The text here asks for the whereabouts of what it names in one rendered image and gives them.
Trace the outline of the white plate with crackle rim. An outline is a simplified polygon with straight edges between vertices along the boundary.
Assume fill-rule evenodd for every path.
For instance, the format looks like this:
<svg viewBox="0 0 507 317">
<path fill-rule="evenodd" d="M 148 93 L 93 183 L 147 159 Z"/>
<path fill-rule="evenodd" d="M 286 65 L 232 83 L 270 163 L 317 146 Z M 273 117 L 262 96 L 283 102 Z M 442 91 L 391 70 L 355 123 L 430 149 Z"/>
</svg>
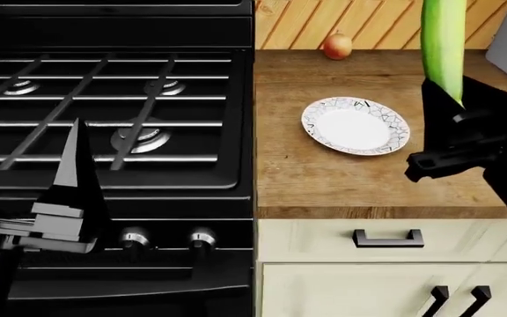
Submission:
<svg viewBox="0 0 507 317">
<path fill-rule="evenodd" d="M 312 102 L 300 121 L 314 141 L 350 155 L 388 155 L 404 147 L 411 137 L 407 121 L 395 110 L 357 97 Z"/>
</svg>

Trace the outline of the black silver stove knob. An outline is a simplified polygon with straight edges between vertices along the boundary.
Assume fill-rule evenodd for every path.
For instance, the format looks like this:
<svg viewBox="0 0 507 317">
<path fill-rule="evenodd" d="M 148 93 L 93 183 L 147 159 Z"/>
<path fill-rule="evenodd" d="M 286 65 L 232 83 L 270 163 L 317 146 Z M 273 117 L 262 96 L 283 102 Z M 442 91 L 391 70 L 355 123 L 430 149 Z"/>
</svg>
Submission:
<svg viewBox="0 0 507 317">
<path fill-rule="evenodd" d="M 191 250 L 212 251 L 216 248 L 217 236 L 215 232 L 205 226 L 197 226 L 188 236 L 189 248 Z"/>
<path fill-rule="evenodd" d="M 121 230 L 120 243 L 124 250 L 140 253 L 151 247 L 150 233 L 141 226 L 129 226 Z"/>
</svg>

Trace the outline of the black gas stove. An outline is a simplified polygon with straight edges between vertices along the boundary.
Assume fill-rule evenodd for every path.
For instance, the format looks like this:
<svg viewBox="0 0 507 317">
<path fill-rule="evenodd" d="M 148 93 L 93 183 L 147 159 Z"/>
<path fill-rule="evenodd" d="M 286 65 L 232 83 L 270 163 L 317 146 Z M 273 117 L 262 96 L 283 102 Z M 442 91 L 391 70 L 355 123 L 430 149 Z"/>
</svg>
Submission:
<svg viewBox="0 0 507 317">
<path fill-rule="evenodd" d="M 0 55 L 226 54 L 238 112 L 224 156 L 208 168 L 102 169 L 96 173 L 110 223 L 88 254 L 27 248 L 20 259 L 113 257 L 203 259 L 189 279 L 17 281 L 0 317 L 253 317 L 254 0 L 0 0 Z M 0 170 L 0 210 L 30 210 L 54 181 L 49 169 Z M 124 250 L 121 230 L 141 226 L 151 247 Z M 217 236 L 191 250 L 197 226 Z"/>
</svg>

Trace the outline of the silver gas burner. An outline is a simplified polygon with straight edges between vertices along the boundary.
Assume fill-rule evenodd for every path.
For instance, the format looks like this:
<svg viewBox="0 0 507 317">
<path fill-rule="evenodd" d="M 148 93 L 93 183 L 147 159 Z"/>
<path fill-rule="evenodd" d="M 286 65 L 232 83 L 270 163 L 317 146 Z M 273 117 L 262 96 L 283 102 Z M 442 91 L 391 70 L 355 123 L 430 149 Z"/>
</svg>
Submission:
<svg viewBox="0 0 507 317">
<path fill-rule="evenodd" d="M 156 80 L 150 80 L 147 81 L 146 84 L 143 87 L 143 91 L 146 94 L 149 94 L 155 87 L 155 84 L 157 83 Z M 164 84 L 164 88 L 162 92 L 160 93 L 161 96 L 174 96 L 177 94 L 180 94 L 186 89 L 186 85 L 181 83 L 178 80 L 174 79 L 167 79 Z"/>
<path fill-rule="evenodd" d="M 126 136 L 129 135 L 131 129 L 117 129 L 111 136 L 110 143 L 115 150 L 119 150 Z M 132 154 L 140 154 L 151 152 L 162 147 L 171 137 L 171 132 L 167 129 L 144 128 L 140 130 L 140 134 L 135 141 L 131 150 Z"/>
<path fill-rule="evenodd" d="M 40 88 L 40 85 L 32 80 L 28 79 L 20 79 L 15 81 L 11 86 L 9 86 L 3 94 L 6 96 L 21 96 L 25 94 L 29 94 L 31 92 L 35 92 Z"/>
</svg>

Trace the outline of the yellow onion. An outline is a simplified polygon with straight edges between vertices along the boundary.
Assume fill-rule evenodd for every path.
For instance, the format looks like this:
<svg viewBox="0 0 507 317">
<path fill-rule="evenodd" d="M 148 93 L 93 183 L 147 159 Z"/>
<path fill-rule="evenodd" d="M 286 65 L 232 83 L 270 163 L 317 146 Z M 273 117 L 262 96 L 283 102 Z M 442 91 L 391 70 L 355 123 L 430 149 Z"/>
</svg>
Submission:
<svg viewBox="0 0 507 317">
<path fill-rule="evenodd" d="M 333 33 L 323 43 L 323 53 L 331 60 L 344 60 L 352 49 L 352 39 L 344 33 Z"/>
</svg>

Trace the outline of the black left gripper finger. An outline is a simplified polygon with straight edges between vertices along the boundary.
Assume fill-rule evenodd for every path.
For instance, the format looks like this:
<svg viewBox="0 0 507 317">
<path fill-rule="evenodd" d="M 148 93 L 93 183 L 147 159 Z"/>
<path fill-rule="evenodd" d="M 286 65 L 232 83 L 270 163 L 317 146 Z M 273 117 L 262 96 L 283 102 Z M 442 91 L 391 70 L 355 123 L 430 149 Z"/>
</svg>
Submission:
<svg viewBox="0 0 507 317">
<path fill-rule="evenodd" d="M 96 173 L 89 131 L 85 121 L 77 118 L 76 168 L 79 198 L 77 206 L 84 211 L 82 237 L 101 237 L 110 217 Z"/>
<path fill-rule="evenodd" d="M 77 188 L 77 140 L 80 120 L 76 119 L 70 129 L 62 151 L 52 189 L 59 195 L 66 195 Z"/>
</svg>

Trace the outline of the black cast iron grate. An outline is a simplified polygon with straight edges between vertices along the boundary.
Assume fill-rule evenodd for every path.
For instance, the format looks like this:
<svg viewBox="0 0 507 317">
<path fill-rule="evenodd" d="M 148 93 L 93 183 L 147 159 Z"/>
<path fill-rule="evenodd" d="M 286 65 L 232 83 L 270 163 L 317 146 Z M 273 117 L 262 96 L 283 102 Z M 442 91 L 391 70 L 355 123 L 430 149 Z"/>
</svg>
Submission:
<svg viewBox="0 0 507 317">
<path fill-rule="evenodd" d="M 102 169 L 208 168 L 231 145 L 225 133 L 238 112 L 231 106 L 237 77 L 226 54 L 0 55 L 0 170 L 56 166 L 77 118 L 85 121 Z M 3 94 L 20 79 L 40 88 L 21 96 Z M 161 96 L 167 79 L 186 89 Z M 150 80 L 157 83 L 146 94 Z M 115 150 L 111 136 L 123 128 L 131 131 Z M 172 135 L 154 151 L 132 154 L 144 128 Z"/>
</svg>

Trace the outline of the green zucchini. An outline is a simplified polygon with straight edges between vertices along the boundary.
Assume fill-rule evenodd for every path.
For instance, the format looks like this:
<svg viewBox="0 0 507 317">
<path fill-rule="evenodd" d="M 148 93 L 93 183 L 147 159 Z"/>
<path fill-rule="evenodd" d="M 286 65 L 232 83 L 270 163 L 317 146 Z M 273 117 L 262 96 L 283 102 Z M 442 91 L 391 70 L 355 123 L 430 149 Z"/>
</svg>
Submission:
<svg viewBox="0 0 507 317">
<path fill-rule="evenodd" d="M 463 105 L 467 0 L 423 0 L 422 66 L 425 77 Z"/>
</svg>

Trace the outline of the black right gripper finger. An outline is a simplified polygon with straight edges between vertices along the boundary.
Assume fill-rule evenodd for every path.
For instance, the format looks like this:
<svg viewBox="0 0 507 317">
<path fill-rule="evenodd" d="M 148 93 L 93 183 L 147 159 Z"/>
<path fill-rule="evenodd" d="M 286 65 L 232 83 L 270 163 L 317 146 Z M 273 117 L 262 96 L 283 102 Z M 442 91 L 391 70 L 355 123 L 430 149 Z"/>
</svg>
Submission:
<svg viewBox="0 0 507 317">
<path fill-rule="evenodd" d="M 425 78 L 422 83 L 424 120 L 424 150 L 440 150 L 456 142 L 456 123 L 453 118 L 462 113 L 461 107 L 440 86 Z"/>
<path fill-rule="evenodd" d="M 507 92 L 464 76 L 462 102 L 466 109 L 503 113 L 507 111 Z"/>
</svg>

